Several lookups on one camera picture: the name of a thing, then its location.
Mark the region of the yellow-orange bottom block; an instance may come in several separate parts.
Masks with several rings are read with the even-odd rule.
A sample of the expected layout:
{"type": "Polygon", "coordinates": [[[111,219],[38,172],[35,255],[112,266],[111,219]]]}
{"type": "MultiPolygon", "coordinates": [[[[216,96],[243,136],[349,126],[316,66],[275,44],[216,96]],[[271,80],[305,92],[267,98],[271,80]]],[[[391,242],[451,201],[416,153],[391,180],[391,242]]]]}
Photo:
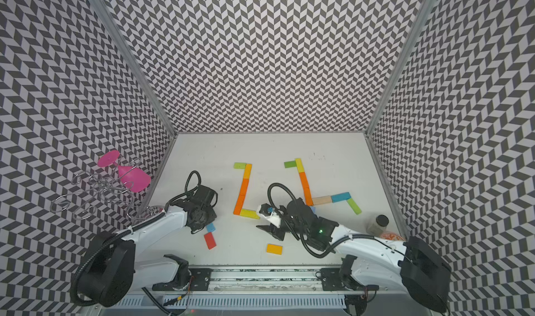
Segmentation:
{"type": "Polygon", "coordinates": [[[281,256],[283,253],[283,246],[275,245],[275,244],[268,244],[266,246],[266,252],[281,256]]]}

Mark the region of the yellow-orange block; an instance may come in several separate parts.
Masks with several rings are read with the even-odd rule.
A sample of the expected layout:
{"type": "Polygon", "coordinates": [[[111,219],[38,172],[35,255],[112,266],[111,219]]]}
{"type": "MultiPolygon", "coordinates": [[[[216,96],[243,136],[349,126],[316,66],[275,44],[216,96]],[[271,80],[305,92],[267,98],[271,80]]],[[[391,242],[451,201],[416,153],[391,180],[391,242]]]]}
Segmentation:
{"type": "Polygon", "coordinates": [[[283,253],[283,246],[275,245],[275,244],[268,244],[266,246],[266,252],[281,256],[283,253]]]}
{"type": "Polygon", "coordinates": [[[243,178],[246,180],[250,179],[251,172],[252,172],[252,164],[246,164],[243,178]]]}

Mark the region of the yellow-green long block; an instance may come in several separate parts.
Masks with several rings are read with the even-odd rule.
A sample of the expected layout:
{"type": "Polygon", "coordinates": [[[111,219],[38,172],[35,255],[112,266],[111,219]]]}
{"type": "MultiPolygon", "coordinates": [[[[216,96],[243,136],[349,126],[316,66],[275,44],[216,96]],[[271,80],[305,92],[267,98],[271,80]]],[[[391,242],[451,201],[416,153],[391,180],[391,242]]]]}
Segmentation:
{"type": "Polygon", "coordinates": [[[242,209],[239,215],[249,219],[260,219],[259,215],[253,210],[242,209]]]}

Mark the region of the red small block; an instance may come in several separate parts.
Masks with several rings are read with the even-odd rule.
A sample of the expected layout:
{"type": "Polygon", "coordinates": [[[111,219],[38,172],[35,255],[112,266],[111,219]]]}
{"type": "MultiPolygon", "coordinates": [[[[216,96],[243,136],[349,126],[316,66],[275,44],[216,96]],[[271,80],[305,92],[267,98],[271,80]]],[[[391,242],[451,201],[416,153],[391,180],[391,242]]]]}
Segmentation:
{"type": "Polygon", "coordinates": [[[214,249],[217,246],[215,238],[211,232],[206,233],[203,237],[208,250],[214,249]]]}

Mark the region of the orange vertical block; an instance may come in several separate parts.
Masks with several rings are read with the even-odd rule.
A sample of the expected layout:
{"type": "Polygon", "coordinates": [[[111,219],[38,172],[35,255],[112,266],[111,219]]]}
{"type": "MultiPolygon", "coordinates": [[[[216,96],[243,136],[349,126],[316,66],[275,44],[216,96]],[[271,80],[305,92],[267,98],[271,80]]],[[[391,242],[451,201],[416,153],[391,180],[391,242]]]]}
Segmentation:
{"type": "Polygon", "coordinates": [[[240,188],[240,195],[241,196],[245,196],[246,195],[248,186],[249,186],[249,179],[243,179],[242,180],[242,185],[241,185],[241,188],[240,188]]]}

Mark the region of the orange diagonal block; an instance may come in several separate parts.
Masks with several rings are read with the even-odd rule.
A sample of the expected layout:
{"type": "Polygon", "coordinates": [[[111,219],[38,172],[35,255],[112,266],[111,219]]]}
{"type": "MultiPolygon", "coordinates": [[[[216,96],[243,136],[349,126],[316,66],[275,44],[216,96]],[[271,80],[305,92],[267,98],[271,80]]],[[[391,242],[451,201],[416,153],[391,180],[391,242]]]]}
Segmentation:
{"type": "Polygon", "coordinates": [[[245,202],[245,195],[241,194],[238,196],[238,199],[236,201],[235,207],[234,207],[234,214],[240,216],[240,213],[242,211],[243,205],[245,202]]]}

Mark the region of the natural wood block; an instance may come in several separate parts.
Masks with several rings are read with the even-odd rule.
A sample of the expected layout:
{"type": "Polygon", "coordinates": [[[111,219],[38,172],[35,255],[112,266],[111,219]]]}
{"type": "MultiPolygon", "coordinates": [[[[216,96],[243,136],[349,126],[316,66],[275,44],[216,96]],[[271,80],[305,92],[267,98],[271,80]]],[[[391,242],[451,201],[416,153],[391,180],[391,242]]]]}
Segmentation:
{"type": "Polygon", "coordinates": [[[331,196],[316,197],[312,199],[312,203],[313,203],[313,206],[329,204],[329,203],[332,203],[332,197],[331,196]]]}

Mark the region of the light green small block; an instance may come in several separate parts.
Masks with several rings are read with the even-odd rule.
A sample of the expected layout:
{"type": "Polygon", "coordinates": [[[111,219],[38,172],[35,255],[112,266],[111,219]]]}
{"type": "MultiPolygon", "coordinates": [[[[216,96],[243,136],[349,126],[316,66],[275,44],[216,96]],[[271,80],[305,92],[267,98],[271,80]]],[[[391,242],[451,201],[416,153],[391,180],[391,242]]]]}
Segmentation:
{"type": "Polygon", "coordinates": [[[235,169],[246,169],[246,167],[247,167],[247,163],[236,162],[234,164],[235,169]]]}

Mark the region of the teal block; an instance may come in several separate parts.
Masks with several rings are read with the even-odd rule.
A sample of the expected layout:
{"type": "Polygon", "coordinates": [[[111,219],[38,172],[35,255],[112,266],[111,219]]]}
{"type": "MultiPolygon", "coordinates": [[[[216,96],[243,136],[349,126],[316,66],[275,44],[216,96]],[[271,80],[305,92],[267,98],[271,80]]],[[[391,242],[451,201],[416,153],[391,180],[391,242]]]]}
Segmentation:
{"type": "Polygon", "coordinates": [[[351,194],[349,192],[338,193],[331,196],[331,200],[333,203],[347,201],[349,199],[351,199],[351,194]]]}

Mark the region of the yellow block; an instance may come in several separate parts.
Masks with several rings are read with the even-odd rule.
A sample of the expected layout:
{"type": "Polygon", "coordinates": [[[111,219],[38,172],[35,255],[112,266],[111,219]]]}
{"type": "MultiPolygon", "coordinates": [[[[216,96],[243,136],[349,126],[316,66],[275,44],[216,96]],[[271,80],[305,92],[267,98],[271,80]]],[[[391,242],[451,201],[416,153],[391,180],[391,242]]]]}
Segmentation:
{"type": "Polygon", "coordinates": [[[305,168],[304,168],[302,160],[300,158],[296,158],[295,159],[295,165],[296,165],[296,168],[298,170],[298,173],[305,172],[305,168]]]}

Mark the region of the green long block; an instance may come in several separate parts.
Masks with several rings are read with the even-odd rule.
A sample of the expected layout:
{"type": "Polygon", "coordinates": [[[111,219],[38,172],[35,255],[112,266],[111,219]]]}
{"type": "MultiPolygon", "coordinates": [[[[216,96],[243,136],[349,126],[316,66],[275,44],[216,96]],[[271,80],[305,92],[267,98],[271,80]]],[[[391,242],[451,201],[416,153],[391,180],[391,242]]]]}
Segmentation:
{"type": "Polygon", "coordinates": [[[352,209],[352,211],[356,214],[356,215],[359,215],[362,213],[362,210],[361,208],[359,207],[359,205],[355,202],[355,200],[353,198],[349,198],[347,200],[347,203],[348,205],[350,206],[350,208],[352,209]]]}

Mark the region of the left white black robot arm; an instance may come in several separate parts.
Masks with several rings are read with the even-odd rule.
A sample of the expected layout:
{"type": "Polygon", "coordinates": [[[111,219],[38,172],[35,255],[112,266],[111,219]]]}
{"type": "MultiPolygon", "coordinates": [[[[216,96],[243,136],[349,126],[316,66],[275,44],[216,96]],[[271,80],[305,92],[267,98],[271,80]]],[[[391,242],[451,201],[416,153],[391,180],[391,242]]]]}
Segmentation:
{"type": "Polygon", "coordinates": [[[152,287],[189,290],[193,275],[187,260],[170,253],[155,260],[138,260],[172,232],[189,228],[194,235],[216,219],[217,192],[201,184],[198,171],[189,175],[198,184],[168,200],[155,216],[117,233],[99,233],[92,239],[71,279],[69,296],[73,304],[110,307],[131,290],[141,289],[149,299],[154,298],[149,291],[152,287]]]}

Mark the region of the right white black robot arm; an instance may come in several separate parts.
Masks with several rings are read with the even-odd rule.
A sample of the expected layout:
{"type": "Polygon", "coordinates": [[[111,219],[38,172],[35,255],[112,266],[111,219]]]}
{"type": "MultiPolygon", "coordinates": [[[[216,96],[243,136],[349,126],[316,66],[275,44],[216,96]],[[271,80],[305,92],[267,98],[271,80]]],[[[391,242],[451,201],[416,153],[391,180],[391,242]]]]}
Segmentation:
{"type": "Polygon", "coordinates": [[[262,226],[275,239],[290,233],[317,259],[332,253],[344,257],[341,282],[349,290],[376,285],[378,280],[402,287],[421,306],[450,315],[448,304],[451,266],[423,239],[392,241],[353,231],[336,221],[317,216],[285,185],[267,188],[268,202],[258,215],[269,221],[262,226]]]}

